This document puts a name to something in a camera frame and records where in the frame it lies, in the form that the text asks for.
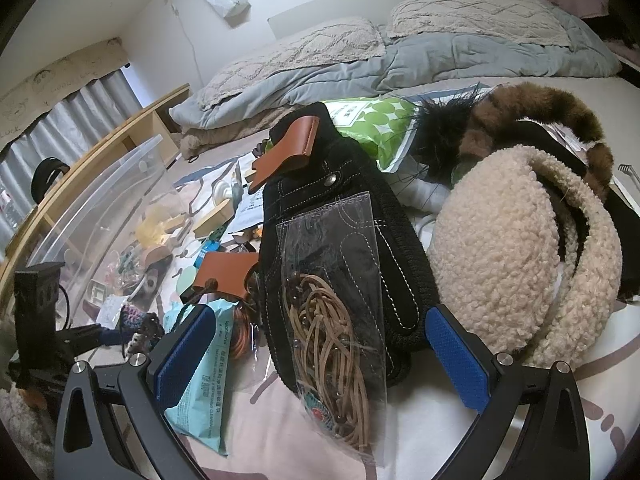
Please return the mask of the light blue wipes packet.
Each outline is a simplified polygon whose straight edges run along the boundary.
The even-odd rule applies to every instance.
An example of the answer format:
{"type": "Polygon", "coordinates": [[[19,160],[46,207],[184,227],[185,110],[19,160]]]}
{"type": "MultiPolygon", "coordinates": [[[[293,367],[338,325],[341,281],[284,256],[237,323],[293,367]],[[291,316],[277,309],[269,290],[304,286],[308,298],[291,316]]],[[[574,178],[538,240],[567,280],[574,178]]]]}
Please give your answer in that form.
{"type": "Polygon", "coordinates": [[[217,299],[209,301],[207,307],[216,316],[215,336],[179,403],[168,408],[165,416],[178,434],[196,439],[226,457],[228,453],[222,435],[222,415],[235,302],[217,299]]]}

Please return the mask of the clear plastic storage box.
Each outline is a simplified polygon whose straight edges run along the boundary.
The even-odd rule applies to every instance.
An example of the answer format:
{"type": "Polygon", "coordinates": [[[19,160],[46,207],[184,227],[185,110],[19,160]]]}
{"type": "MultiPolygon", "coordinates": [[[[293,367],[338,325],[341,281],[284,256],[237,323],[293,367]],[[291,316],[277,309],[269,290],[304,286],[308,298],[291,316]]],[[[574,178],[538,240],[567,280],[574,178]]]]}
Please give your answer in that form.
{"type": "Polygon", "coordinates": [[[88,183],[29,258],[62,264],[66,294],[55,307],[56,327],[88,322],[84,309],[136,288],[149,266],[145,253],[175,247],[186,205],[171,184],[153,136],[88,183]]]}

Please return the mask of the mint green round case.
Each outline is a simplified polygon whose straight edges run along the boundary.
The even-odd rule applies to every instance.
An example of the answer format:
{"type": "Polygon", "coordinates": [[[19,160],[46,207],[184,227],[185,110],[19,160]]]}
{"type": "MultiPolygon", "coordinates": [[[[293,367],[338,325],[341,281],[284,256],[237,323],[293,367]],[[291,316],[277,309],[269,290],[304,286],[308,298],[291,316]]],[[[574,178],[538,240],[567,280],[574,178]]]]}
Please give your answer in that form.
{"type": "Polygon", "coordinates": [[[178,280],[176,281],[176,294],[182,296],[193,285],[198,269],[195,266],[186,266],[181,270],[178,280]]]}

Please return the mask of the black visor cap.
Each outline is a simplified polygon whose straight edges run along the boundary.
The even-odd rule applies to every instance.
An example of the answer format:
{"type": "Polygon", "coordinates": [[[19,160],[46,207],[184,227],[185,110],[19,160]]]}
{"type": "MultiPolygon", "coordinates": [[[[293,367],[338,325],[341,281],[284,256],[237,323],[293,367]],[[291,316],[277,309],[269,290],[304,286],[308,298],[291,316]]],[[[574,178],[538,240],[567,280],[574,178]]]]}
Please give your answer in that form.
{"type": "Polygon", "coordinates": [[[32,194],[34,202],[40,204],[55,180],[69,171],[70,166],[56,157],[43,159],[35,169],[32,182],[30,182],[30,194],[32,194]]]}

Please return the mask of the cream fleece bag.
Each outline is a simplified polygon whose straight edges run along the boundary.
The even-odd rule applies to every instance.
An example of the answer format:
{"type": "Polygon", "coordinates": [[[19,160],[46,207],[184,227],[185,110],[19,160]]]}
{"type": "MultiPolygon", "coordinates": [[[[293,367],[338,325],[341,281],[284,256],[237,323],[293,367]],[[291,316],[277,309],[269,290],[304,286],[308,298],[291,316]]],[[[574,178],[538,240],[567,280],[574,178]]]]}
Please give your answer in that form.
{"type": "Polygon", "coordinates": [[[440,300],[491,352],[582,364],[611,316],[620,238],[588,184],[532,146],[496,151],[451,191],[428,260],[440,300]]]}

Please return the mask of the wooden block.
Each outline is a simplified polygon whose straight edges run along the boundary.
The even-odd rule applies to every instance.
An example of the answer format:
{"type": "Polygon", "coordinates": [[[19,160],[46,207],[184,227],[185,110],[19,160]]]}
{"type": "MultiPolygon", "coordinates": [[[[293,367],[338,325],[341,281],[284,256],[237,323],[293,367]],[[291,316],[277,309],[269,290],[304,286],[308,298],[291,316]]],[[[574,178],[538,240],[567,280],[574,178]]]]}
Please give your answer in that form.
{"type": "Polygon", "coordinates": [[[193,235],[195,238],[209,237],[211,232],[226,224],[233,217],[232,199],[225,198],[193,227],[193,235]]]}

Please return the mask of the black stitched work glove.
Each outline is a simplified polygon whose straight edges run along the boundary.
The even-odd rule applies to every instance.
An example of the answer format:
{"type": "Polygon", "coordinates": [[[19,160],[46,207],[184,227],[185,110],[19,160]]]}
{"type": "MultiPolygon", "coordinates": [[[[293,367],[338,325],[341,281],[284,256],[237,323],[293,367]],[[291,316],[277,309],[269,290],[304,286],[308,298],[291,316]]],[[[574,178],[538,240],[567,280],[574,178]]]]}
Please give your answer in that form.
{"type": "Polygon", "coordinates": [[[382,315],[389,385],[402,382],[414,352],[430,345],[425,315],[439,304],[434,276],[419,237],[398,198],[370,156],[342,136],[326,106],[315,102],[293,110],[269,131],[283,148],[262,191],[264,230],[258,261],[259,312],[274,367],[288,390],[295,388],[292,351],[281,302],[278,224],[356,194],[370,195],[372,217],[359,224],[345,209],[329,229],[329,245],[348,276],[360,271],[363,254],[376,250],[381,267],[382,315]]]}

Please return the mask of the grey curtain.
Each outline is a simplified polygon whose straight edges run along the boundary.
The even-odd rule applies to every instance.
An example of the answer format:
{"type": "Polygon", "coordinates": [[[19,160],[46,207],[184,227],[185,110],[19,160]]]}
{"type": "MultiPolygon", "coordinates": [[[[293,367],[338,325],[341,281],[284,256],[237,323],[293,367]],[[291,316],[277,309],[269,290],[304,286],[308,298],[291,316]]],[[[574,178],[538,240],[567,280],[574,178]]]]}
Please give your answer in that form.
{"type": "Polygon", "coordinates": [[[1,152],[1,188],[25,219],[35,207],[32,176],[47,157],[73,165],[104,136],[141,110],[121,70],[91,81],[55,104],[1,152]]]}

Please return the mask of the brown fur scarf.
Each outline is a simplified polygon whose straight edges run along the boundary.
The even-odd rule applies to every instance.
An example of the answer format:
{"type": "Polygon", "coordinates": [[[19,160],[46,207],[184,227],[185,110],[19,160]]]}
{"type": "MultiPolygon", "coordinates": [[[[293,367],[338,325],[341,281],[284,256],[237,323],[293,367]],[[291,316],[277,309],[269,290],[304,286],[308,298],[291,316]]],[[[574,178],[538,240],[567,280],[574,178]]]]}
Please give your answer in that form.
{"type": "Polygon", "coordinates": [[[414,113],[409,153],[426,166],[430,177],[451,184],[456,170],[520,144],[553,155],[606,200],[614,158],[600,120],[574,94],[531,82],[498,86],[485,94],[475,87],[446,102],[422,100],[414,113]],[[568,154],[546,125],[569,128],[578,141],[587,143],[586,159],[568,154]]]}

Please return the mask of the green dotted white packet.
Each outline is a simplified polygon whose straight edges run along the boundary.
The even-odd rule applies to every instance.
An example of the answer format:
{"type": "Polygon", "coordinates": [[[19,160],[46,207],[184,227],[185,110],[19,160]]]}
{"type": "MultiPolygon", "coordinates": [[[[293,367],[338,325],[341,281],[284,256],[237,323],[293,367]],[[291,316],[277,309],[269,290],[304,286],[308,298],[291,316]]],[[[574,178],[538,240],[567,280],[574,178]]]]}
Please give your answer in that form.
{"type": "Polygon", "coordinates": [[[323,101],[337,131],[357,141],[386,174],[395,172],[414,138],[416,104],[391,98],[323,101]]]}

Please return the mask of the beige right pillow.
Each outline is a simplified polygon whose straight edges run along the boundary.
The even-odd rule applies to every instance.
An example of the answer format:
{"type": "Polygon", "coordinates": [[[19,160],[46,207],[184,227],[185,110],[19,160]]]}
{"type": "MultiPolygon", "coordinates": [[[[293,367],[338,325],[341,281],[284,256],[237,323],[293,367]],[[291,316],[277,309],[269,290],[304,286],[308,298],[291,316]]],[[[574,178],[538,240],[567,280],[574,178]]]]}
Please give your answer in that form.
{"type": "Polygon", "coordinates": [[[568,47],[565,28],[542,0],[405,0],[390,11],[386,34],[467,34],[514,44],[568,47]]]}

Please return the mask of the beige pillow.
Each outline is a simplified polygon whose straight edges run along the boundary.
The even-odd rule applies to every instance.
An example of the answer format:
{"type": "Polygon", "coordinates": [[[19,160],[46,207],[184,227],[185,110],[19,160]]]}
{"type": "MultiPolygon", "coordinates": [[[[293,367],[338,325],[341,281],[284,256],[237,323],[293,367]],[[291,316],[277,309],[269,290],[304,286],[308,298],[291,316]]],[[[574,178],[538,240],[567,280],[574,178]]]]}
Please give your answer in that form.
{"type": "Polygon", "coordinates": [[[568,47],[565,28],[542,0],[405,0],[390,11],[386,34],[467,34],[514,44],[568,47]]]}
{"type": "Polygon", "coordinates": [[[202,110],[288,70],[365,61],[386,52],[376,26],[361,16],[337,18],[284,37],[227,64],[196,95],[202,110]]]}

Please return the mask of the beige left pillow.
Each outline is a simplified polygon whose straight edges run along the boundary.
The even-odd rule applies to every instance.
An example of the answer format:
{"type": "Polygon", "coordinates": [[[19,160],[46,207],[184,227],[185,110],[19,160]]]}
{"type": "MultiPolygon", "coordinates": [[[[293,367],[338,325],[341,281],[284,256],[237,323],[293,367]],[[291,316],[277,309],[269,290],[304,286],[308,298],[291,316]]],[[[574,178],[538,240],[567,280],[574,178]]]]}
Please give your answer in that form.
{"type": "Polygon", "coordinates": [[[365,61],[386,52],[376,26],[361,16],[337,18],[284,37],[227,64],[196,95],[202,110],[288,70],[365,61]]]}

